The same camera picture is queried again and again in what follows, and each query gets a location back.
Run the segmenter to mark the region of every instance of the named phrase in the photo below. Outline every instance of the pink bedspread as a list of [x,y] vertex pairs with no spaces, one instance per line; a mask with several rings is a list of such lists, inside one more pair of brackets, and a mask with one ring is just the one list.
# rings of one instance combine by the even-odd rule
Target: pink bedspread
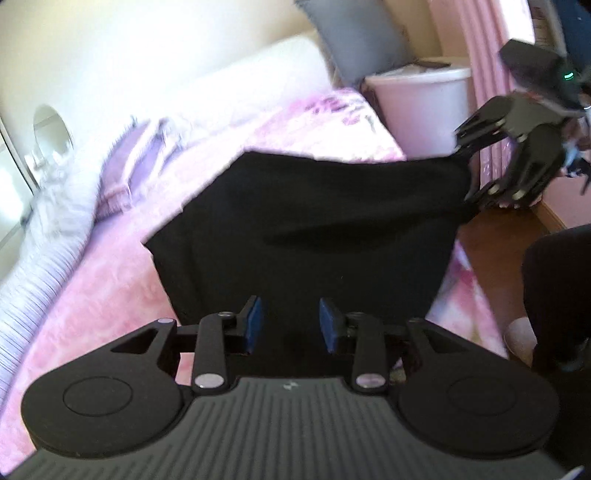
[[[0,420],[0,472],[11,471],[34,450],[20,404],[36,378],[154,319],[175,318],[142,241],[246,148],[342,161],[404,159],[375,112],[351,90],[270,112],[182,153],[142,203],[95,229],[80,267],[48,313],[12,386]],[[428,317],[505,354],[488,302],[459,244]],[[189,376],[190,365],[181,362],[177,379],[187,384]]]

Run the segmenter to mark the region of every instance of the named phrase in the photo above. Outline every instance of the circular pad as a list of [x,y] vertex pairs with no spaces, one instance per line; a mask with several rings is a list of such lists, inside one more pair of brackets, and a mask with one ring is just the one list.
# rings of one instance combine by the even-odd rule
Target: circular pad
[[131,387],[116,378],[94,377],[70,385],[64,393],[64,403],[74,413],[87,417],[102,417],[125,408],[131,398]]
[[409,377],[397,407],[427,443],[479,459],[538,449],[558,416],[548,382],[511,362],[473,353],[427,362]]
[[91,353],[36,380],[21,412],[37,447],[104,458],[163,434],[182,405],[178,385],[144,355]]

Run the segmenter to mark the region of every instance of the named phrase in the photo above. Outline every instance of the white fluffy fabric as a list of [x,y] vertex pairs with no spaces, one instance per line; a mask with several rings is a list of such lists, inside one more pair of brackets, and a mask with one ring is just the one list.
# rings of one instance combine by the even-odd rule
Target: white fluffy fabric
[[34,199],[21,257],[0,288],[0,407],[48,308],[84,253],[103,164],[135,120],[129,116],[105,125],[47,173]]

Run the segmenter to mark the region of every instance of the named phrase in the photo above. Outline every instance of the screw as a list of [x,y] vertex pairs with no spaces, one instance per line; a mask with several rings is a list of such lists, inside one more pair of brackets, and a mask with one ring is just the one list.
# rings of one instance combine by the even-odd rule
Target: screw
[[217,388],[224,382],[224,378],[218,374],[201,374],[195,379],[195,385],[200,388]]
[[386,379],[379,374],[363,374],[355,379],[361,388],[379,388],[386,384]]

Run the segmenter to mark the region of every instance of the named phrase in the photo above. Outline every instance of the pillow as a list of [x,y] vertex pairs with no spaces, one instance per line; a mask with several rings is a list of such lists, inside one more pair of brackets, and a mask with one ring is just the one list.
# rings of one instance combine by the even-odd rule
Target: pillow
[[139,119],[182,117],[207,134],[244,124],[261,112],[331,91],[331,71],[313,33],[259,52],[133,110]]
[[414,60],[382,0],[296,0],[326,44],[345,86]]

